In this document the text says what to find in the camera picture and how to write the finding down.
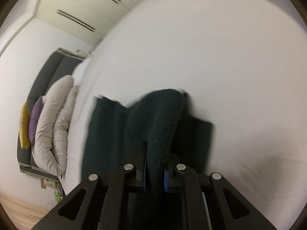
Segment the dark green knit garment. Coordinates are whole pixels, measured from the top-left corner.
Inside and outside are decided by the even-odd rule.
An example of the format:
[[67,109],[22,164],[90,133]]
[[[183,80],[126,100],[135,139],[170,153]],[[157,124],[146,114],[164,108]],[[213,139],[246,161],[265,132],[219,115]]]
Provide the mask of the dark green knit garment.
[[81,177],[113,173],[140,158],[147,145],[151,184],[159,186],[172,161],[203,173],[213,125],[191,114],[191,98],[174,89],[156,90],[130,106],[106,97],[96,99],[88,127]]

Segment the beige folded duvet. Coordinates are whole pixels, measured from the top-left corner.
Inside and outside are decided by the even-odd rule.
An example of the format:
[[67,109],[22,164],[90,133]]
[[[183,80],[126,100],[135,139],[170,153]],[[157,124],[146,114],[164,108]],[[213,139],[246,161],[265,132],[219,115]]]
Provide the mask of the beige folded duvet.
[[78,90],[71,75],[57,80],[45,95],[36,128],[34,161],[39,168],[57,177],[67,168],[68,130]]

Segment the wall power socket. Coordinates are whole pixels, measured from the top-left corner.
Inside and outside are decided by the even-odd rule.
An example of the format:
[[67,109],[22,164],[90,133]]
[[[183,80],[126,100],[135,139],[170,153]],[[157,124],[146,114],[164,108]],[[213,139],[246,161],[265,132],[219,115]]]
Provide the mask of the wall power socket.
[[60,183],[58,181],[40,178],[41,188],[46,189],[47,187],[59,188]]

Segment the yellow cushion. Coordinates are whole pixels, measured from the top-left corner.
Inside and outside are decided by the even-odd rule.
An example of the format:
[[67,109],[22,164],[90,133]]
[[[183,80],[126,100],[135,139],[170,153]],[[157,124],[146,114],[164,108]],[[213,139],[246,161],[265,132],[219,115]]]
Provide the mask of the yellow cushion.
[[28,147],[30,147],[29,121],[30,112],[28,109],[28,104],[27,102],[25,102],[21,108],[19,119],[19,141],[22,149],[27,149]]

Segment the grey upholstered headboard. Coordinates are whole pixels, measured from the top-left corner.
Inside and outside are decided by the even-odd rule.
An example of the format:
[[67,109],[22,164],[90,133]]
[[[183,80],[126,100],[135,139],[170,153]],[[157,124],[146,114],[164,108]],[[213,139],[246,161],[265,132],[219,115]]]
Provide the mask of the grey upholstered headboard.
[[[75,68],[84,60],[85,57],[63,48],[58,48],[53,52],[43,64],[26,99],[29,114],[32,114],[38,100],[41,100],[42,103],[45,102],[44,96],[57,80],[66,75],[72,75]],[[17,161],[20,171],[30,176],[58,182],[59,179],[56,176],[38,167],[34,161],[33,149],[33,144],[23,149],[20,141],[17,141]]]

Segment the purple cushion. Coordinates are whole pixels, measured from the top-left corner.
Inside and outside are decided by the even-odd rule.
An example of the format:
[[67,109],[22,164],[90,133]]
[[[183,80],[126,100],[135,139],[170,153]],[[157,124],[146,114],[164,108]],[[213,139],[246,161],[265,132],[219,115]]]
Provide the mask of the purple cushion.
[[44,106],[44,98],[45,96],[40,96],[31,111],[31,117],[29,121],[29,140],[31,145],[34,145],[35,142],[36,128]]

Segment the white pillow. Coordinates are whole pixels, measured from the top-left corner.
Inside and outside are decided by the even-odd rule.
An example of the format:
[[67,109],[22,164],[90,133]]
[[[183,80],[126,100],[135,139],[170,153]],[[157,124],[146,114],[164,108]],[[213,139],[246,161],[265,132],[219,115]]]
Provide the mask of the white pillow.
[[74,85],[80,85],[82,83],[82,80],[84,78],[84,75],[86,73],[86,70],[88,69],[88,66],[91,62],[91,58],[86,58],[84,61],[79,63],[77,67],[74,69],[71,76],[74,79]]

